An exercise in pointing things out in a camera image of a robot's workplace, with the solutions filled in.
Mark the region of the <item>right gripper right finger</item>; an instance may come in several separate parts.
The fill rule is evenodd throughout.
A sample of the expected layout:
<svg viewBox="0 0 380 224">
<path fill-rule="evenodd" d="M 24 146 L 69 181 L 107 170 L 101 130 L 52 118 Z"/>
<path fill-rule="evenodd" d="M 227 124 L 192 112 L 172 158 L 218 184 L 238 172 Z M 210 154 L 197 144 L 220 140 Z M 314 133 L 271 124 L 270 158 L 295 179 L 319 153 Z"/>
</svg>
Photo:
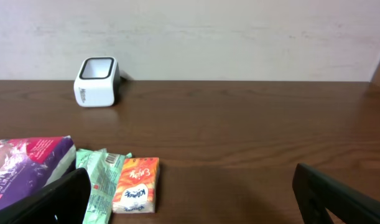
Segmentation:
<svg viewBox="0 0 380 224">
<path fill-rule="evenodd" d="M 292 189 L 305 224 L 380 224 L 380 202 L 306 164 L 297 164 Z"/>
</svg>

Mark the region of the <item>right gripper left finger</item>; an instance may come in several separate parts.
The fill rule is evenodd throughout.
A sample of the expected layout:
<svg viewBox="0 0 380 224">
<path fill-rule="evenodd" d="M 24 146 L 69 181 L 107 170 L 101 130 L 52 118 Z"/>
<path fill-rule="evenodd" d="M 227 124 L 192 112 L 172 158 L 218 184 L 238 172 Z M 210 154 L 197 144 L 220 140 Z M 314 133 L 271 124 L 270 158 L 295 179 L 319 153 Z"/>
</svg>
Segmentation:
<svg viewBox="0 0 380 224">
<path fill-rule="evenodd" d="M 79 168 L 0 210 L 0 224 L 83 223 L 91 182 Z"/>
</svg>

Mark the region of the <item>green wet wipes pack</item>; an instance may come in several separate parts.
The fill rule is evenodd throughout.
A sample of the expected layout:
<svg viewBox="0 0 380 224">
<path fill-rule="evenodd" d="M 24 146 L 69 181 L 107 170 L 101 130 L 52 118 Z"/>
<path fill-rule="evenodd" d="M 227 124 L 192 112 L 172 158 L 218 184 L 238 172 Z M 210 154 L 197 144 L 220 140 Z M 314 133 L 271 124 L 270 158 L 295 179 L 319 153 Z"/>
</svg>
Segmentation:
<svg viewBox="0 0 380 224">
<path fill-rule="evenodd" d="M 91 192 L 83 224 L 107 224 L 112 213 L 112 201 L 124 161 L 132 157 L 109 153 L 105 148 L 98 151 L 78 149 L 76 168 L 86 169 Z"/>
</svg>

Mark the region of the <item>purple red tissue pack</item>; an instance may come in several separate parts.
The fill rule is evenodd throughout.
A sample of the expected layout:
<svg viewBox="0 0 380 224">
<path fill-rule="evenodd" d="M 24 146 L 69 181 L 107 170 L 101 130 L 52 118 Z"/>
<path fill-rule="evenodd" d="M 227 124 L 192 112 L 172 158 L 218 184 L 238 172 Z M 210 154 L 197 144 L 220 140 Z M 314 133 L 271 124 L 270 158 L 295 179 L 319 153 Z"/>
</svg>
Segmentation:
<svg viewBox="0 0 380 224">
<path fill-rule="evenodd" d="M 0 210 L 75 169 L 70 136 L 0 139 Z"/>
</svg>

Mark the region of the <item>orange Kleenex tissue pack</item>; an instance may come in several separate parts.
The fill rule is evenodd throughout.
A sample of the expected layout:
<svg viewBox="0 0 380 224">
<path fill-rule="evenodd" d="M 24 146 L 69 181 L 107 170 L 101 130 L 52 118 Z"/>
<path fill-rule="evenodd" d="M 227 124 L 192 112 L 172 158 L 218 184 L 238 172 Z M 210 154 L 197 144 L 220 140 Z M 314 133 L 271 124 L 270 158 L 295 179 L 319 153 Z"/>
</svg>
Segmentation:
<svg viewBox="0 0 380 224">
<path fill-rule="evenodd" d="M 113 213 L 154 213 L 158 157 L 126 159 L 112 201 Z"/>
</svg>

